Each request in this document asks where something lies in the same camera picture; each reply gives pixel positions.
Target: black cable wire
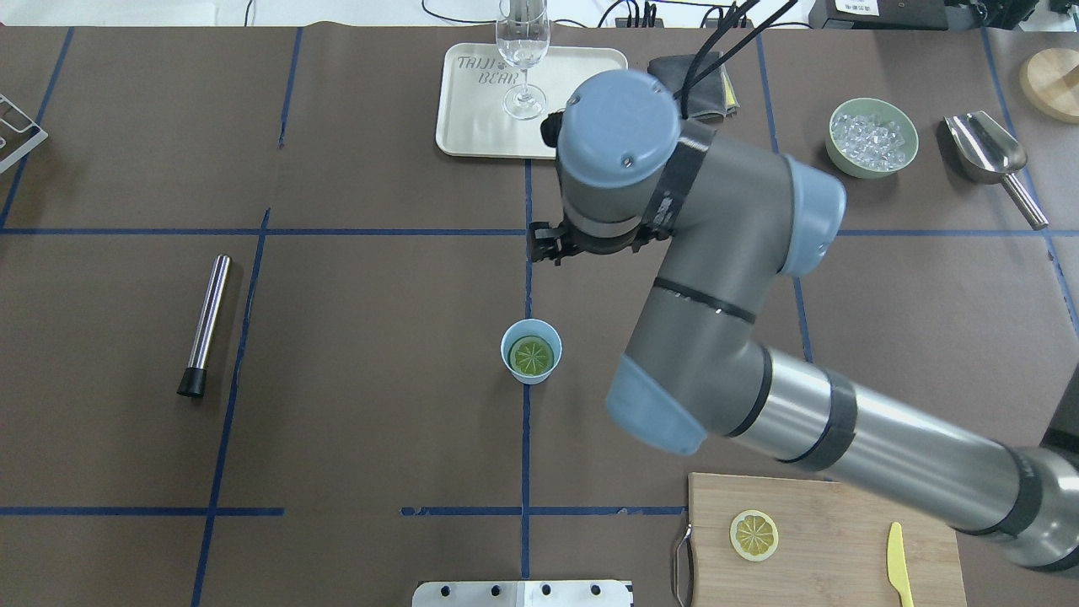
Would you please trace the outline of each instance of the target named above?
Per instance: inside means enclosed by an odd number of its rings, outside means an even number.
[[[652,1],[658,2],[660,4],[684,4],[686,6],[702,6],[702,8],[711,8],[719,5],[714,2],[683,2],[682,0],[652,0]],[[723,8],[729,9],[730,6],[723,6]]]
[[[420,0],[420,8],[423,9],[424,13],[427,13],[428,15],[431,15],[431,16],[433,16],[435,18],[442,19],[442,20],[448,20],[448,22],[452,22],[452,23],[463,23],[463,24],[470,24],[470,25],[490,25],[490,24],[494,23],[494,19],[488,19],[486,22],[475,22],[475,20],[469,20],[469,19],[455,19],[453,17],[448,17],[446,15],[439,15],[438,13],[435,13],[431,9],[427,8],[427,0]]]
[[[715,63],[713,63],[712,65],[708,66],[708,68],[705,71],[702,71],[702,72],[698,73],[697,75],[695,75],[693,78],[693,81],[689,82],[688,85],[682,86],[682,91],[679,91],[678,93],[675,93],[675,95],[681,94],[681,95],[683,95],[684,99],[688,99],[688,97],[689,97],[689,89],[691,88],[693,88],[694,86],[697,85],[697,83],[699,83],[701,80],[704,80],[705,78],[707,78],[708,74],[710,74],[713,71],[720,69],[720,66],[722,66],[724,63],[726,63],[727,59],[729,59],[730,57],[733,57],[735,55],[735,53],[737,53],[738,51],[741,51],[742,47],[746,46],[746,44],[749,44],[751,40],[753,40],[754,38],[757,37],[757,35],[760,35],[765,29],[769,28],[771,26],[771,24],[775,23],[776,19],[778,19],[787,11],[790,11],[791,8],[794,6],[794,4],[797,4],[797,2],[798,2],[798,0],[787,0],[786,4],[783,4],[782,6],[780,6],[779,10],[777,10],[775,13],[771,13],[771,15],[769,15],[768,18],[764,19],[764,23],[762,23],[761,25],[759,25],[755,28],[753,28],[753,31],[749,32],[746,36],[746,38],[742,38],[737,44],[735,44],[729,51],[727,51],[726,53],[724,53],[723,56],[721,56],[719,59],[715,59]]]
[[[632,26],[633,25],[633,6],[637,6],[638,8],[638,12],[640,12],[640,5],[637,3],[637,0],[615,0],[615,2],[613,4],[611,4],[610,6],[607,6],[606,11],[603,11],[603,16],[600,17],[600,23],[596,27],[603,27],[603,22],[606,20],[607,15],[611,14],[611,11],[614,11],[615,8],[618,4],[622,4],[623,2],[626,3],[626,9],[628,9],[628,11],[629,11],[629,14],[626,17],[626,25],[627,26]]]
[[[705,27],[708,24],[708,15],[712,14],[712,11],[720,12],[720,16],[716,17],[716,23],[715,23],[716,26],[720,25],[719,22],[723,20],[723,6],[716,5],[712,6],[711,9],[705,12],[705,16],[700,17],[700,25],[697,27]]]
[[[712,46],[715,46],[715,43],[720,41],[720,38],[723,38],[723,35],[729,31],[730,28],[738,23],[738,19],[760,1],[761,0],[749,0],[737,10],[729,11],[720,22],[715,31],[709,35],[708,40],[700,45],[700,49],[697,51],[697,54],[694,55],[693,60],[689,61],[689,68],[685,70],[685,79],[682,81],[682,88],[674,94],[674,96],[679,98],[679,109],[682,113],[682,120],[689,118],[689,89],[693,88],[697,82],[699,82],[699,79],[694,80],[694,78],[696,77],[697,69],[700,67],[700,64],[705,60],[705,56],[712,50]]]

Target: black rubber tip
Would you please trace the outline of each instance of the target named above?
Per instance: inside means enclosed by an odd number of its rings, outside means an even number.
[[[188,368],[183,371],[183,380],[180,381],[180,387],[176,389],[176,394],[181,397],[191,397],[192,399],[202,399],[203,392],[206,391],[206,370]]]

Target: lime slice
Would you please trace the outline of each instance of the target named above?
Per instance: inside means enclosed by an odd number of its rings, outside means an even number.
[[[547,373],[555,365],[555,351],[543,340],[528,335],[510,346],[507,359],[510,369],[517,373],[537,376]]]

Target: metal scoop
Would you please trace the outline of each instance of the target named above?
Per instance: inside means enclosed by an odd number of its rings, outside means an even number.
[[[979,183],[1000,183],[1035,230],[1049,224],[1046,213],[1019,180],[1026,166],[1026,150],[984,111],[945,118],[967,176]]]

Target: lemon slice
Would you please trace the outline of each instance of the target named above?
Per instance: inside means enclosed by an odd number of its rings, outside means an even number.
[[[746,561],[764,561],[779,547],[779,528],[771,516],[746,510],[730,522],[730,546]]]

